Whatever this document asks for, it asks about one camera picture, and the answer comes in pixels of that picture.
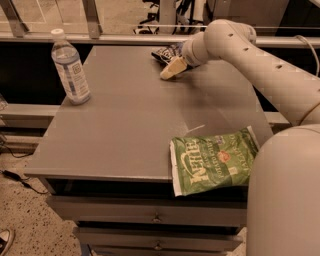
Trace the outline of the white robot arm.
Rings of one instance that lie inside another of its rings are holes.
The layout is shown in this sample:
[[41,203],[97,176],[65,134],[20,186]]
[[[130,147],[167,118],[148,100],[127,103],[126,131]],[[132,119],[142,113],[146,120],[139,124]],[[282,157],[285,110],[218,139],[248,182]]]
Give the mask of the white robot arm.
[[251,172],[247,256],[320,256],[320,79],[255,46],[225,19],[184,42],[163,79],[211,59],[233,65],[292,124],[261,147]]

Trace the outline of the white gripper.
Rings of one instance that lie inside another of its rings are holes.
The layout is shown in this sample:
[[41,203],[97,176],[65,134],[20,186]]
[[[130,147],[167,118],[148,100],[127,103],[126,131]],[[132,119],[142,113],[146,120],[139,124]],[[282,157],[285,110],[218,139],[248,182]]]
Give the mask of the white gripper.
[[187,64],[196,67],[206,63],[209,54],[204,41],[204,33],[199,32],[187,39],[182,47],[182,57],[173,57],[170,63],[161,71],[160,78],[168,80],[187,69]]

